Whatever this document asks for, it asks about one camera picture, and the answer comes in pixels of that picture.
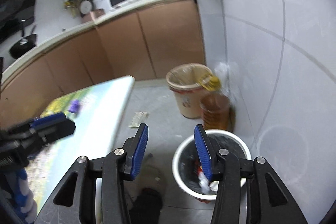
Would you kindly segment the red snack bag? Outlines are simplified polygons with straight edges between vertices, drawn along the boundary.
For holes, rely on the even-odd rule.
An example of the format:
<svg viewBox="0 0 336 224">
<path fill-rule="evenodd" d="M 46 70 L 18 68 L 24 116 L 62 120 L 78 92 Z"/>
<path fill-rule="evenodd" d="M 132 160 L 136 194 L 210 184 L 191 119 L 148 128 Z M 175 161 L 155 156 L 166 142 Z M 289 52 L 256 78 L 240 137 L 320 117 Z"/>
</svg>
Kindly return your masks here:
<svg viewBox="0 0 336 224">
<path fill-rule="evenodd" d="M 201 163 L 198 160 L 195 161 L 195 172 L 196 172 L 196 174 L 203 173 Z"/>
</svg>

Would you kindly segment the beige lined trash bin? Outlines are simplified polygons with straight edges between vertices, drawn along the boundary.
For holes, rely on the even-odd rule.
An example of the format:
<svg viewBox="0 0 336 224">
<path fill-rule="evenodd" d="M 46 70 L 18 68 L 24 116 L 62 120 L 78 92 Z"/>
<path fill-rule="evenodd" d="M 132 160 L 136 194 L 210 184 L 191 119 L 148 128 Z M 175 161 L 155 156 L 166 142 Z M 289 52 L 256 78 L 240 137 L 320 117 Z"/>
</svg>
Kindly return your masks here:
<svg viewBox="0 0 336 224">
<path fill-rule="evenodd" d="M 174 93 L 180 113 L 189 119 L 201 117 L 201 98 L 208 93 L 202 84 L 208 83 L 212 70 L 197 63 L 183 64 L 166 75 L 169 89 Z"/>
</svg>

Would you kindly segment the rice cooker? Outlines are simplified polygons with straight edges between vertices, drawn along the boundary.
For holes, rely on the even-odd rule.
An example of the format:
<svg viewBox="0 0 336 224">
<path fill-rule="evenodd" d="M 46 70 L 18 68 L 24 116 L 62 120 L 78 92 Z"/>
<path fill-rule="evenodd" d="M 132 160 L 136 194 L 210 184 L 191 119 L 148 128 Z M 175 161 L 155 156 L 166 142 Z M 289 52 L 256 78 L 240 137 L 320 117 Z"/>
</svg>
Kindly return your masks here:
<svg viewBox="0 0 336 224">
<path fill-rule="evenodd" d="M 89 14 L 93 11 L 94 5 L 93 0 L 80 0 L 78 4 L 78 10 L 81 17 L 84 17 L 86 14 Z"/>
</svg>

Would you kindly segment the black frying pan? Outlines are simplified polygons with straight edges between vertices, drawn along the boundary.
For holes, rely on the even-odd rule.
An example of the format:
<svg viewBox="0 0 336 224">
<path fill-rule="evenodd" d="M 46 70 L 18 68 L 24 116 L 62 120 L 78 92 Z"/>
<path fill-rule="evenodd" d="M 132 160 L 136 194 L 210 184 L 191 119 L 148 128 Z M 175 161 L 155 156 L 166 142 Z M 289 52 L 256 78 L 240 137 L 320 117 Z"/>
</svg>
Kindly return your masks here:
<svg viewBox="0 0 336 224">
<path fill-rule="evenodd" d="M 29 35 L 25 34 L 25 28 L 22 26 L 21 30 L 21 39 L 18 40 L 9 50 L 9 53 L 12 58 L 19 59 L 21 56 L 26 54 L 28 51 L 32 50 L 36 47 L 37 34 L 34 34 L 36 24 L 34 24 L 33 28 Z"/>
</svg>

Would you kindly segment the paper scrap on floor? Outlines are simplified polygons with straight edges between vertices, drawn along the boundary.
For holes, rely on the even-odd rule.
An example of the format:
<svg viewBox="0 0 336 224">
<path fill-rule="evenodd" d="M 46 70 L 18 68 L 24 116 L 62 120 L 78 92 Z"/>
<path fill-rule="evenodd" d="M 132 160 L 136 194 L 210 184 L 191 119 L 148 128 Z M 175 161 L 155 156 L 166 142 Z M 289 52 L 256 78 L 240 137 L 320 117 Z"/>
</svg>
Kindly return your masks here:
<svg viewBox="0 0 336 224">
<path fill-rule="evenodd" d="M 137 111 L 128 125 L 129 128 L 139 128 L 139 126 L 145 121 L 149 113 L 145 111 Z"/>
</svg>

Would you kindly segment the cooking oil jug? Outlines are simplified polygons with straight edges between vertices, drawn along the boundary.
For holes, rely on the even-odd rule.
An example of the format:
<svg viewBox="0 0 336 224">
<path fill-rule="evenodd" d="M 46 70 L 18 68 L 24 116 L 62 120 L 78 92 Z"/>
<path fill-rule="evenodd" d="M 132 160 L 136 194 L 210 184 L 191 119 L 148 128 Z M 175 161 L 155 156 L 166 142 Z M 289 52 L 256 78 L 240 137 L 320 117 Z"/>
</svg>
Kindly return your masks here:
<svg viewBox="0 0 336 224">
<path fill-rule="evenodd" d="M 231 104 L 223 93 L 220 79 L 210 75 L 206 83 L 201 81 L 201 86 L 207 91 L 200 100 L 203 127 L 206 130 L 228 129 Z"/>
</svg>

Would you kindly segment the small purple wrapper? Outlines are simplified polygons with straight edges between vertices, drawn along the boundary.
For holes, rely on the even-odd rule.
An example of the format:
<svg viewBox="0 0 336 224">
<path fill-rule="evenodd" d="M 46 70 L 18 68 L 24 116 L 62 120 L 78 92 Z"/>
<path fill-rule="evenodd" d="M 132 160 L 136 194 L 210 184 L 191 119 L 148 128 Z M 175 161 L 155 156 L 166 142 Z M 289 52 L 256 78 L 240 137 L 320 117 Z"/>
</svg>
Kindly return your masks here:
<svg viewBox="0 0 336 224">
<path fill-rule="evenodd" d="M 79 99 L 72 100 L 70 102 L 68 111 L 73 114 L 77 114 L 80 111 L 81 102 Z"/>
</svg>

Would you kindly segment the blue white glove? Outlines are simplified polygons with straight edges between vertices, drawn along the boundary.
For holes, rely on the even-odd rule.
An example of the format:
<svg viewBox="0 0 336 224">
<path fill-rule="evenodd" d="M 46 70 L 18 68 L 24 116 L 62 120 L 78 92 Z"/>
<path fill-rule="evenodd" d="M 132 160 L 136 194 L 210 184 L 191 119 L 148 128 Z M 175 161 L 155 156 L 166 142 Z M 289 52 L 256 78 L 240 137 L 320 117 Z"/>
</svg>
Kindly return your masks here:
<svg viewBox="0 0 336 224">
<path fill-rule="evenodd" d="M 24 168 L 6 173 L 3 192 L 19 219 L 23 223 L 34 223 L 37 217 L 37 203 L 28 182 Z"/>
</svg>

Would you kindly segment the white trash bin black liner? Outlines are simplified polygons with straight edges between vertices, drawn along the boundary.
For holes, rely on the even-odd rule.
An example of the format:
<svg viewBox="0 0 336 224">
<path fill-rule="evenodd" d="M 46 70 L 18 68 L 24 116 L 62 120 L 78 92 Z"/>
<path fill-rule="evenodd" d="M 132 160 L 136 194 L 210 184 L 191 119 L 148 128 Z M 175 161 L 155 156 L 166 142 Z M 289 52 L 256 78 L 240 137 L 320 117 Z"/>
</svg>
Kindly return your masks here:
<svg viewBox="0 0 336 224">
<path fill-rule="evenodd" d="M 216 200 L 217 192 L 209 195 L 201 192 L 195 161 L 200 161 L 210 182 L 219 181 L 223 171 L 223 164 L 217 158 L 220 149 L 232 152 L 239 159 L 252 159 L 247 145 L 233 133 L 219 129 L 205 130 L 200 124 L 195 126 L 194 134 L 179 145 L 173 157 L 173 176 L 181 190 L 205 203 Z"/>
</svg>

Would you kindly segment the white plastic bag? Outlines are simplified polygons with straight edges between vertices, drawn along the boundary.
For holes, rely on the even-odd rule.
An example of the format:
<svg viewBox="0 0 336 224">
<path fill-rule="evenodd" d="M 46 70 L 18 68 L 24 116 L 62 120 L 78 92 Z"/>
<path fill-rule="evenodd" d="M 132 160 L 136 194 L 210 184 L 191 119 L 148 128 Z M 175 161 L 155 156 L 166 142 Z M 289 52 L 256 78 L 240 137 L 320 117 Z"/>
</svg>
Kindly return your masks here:
<svg viewBox="0 0 336 224">
<path fill-rule="evenodd" d="M 201 187 L 201 192 L 203 194 L 215 194 L 218 191 L 219 182 L 210 182 L 203 172 L 198 174 L 199 186 Z"/>
</svg>

